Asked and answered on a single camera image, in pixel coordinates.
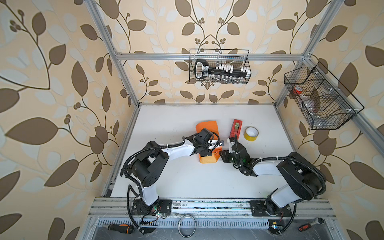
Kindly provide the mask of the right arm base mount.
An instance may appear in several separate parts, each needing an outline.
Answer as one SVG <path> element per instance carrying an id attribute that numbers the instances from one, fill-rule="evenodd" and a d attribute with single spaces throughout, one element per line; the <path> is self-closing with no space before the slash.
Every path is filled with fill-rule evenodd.
<path id="1" fill-rule="evenodd" d="M 250 209 L 253 217 L 291 217 L 293 215 L 289 205 L 279 208 L 271 201 L 251 200 Z"/>

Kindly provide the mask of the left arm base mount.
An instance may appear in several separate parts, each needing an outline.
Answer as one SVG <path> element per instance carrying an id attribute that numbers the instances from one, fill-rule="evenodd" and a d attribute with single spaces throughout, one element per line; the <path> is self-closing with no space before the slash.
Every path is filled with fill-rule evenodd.
<path id="1" fill-rule="evenodd" d="M 160 217 L 165 217 L 171 214 L 172 203 L 173 203 L 172 200 L 159 199 L 155 201 L 152 205 L 146 205 L 144 200 L 138 199 L 138 200 L 134 200 L 131 210 L 133 212 L 133 215 L 138 215 L 138 216 L 156 215 Z"/>

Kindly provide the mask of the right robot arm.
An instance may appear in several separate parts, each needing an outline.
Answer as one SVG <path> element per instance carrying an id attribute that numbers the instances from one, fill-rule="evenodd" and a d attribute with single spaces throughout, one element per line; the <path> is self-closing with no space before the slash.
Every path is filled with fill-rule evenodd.
<path id="1" fill-rule="evenodd" d="M 326 191 L 326 177 L 297 152 L 286 157 L 251 158 L 246 148 L 234 138 L 230 148 L 220 152 L 223 162 L 231 163 L 250 177 L 281 176 L 285 184 L 268 195 L 263 210 L 275 216 L 289 204 L 310 201 Z"/>

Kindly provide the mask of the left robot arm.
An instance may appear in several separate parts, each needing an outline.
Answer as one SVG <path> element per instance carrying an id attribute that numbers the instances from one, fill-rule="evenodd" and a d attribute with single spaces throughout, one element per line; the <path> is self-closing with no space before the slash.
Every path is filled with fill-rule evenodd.
<path id="1" fill-rule="evenodd" d="M 160 199 L 155 183 L 169 161 L 196 154 L 209 157 L 216 148 L 223 145 L 219 135 L 206 128 L 197 134 L 183 137 L 181 142 L 175 144 L 159 145 L 150 141 L 143 149 L 126 159 L 120 176 L 135 183 L 144 205 L 153 207 Z"/>

